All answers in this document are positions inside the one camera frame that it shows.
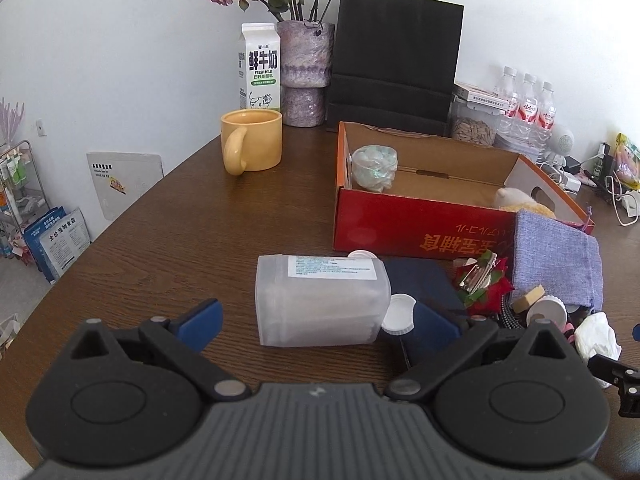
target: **white tissue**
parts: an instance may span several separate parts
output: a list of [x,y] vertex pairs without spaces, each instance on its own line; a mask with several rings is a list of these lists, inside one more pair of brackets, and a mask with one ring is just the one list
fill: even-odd
[[[596,354],[604,355],[611,359],[618,359],[622,347],[616,342],[616,333],[607,322],[604,312],[597,312],[588,316],[582,324],[575,329],[575,349],[585,364]],[[601,388],[607,388],[609,383],[596,379]]]

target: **red cardboard box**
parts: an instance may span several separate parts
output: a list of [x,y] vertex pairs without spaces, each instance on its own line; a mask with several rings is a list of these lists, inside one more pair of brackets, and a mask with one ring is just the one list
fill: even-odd
[[[351,179],[351,154],[380,144],[398,152],[391,189],[375,193]],[[593,222],[525,157],[439,136],[340,123],[334,249],[452,260],[487,249],[509,254],[516,213],[492,208],[501,187],[517,187],[559,221],[590,234]]]

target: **milk carton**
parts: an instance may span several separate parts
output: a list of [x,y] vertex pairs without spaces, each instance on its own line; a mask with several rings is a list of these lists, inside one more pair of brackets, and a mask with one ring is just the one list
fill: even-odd
[[240,107],[280,111],[280,37],[273,23],[243,23],[238,52]]

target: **white bottle cap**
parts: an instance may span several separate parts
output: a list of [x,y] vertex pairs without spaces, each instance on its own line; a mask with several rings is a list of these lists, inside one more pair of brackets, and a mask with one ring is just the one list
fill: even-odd
[[402,335],[414,329],[415,300],[408,294],[393,294],[382,330],[391,335]]
[[370,253],[369,251],[365,251],[364,249],[358,249],[357,251],[353,251],[347,255],[347,258],[369,258],[371,260],[377,260],[378,257],[374,253]]
[[527,326],[537,319],[553,321],[560,330],[566,325],[566,308],[560,298],[543,296],[527,312]]

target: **snack bag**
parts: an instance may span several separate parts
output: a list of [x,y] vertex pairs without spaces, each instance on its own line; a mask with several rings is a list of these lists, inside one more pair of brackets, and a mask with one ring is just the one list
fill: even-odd
[[624,134],[616,137],[616,176],[631,189],[640,189],[640,150]]

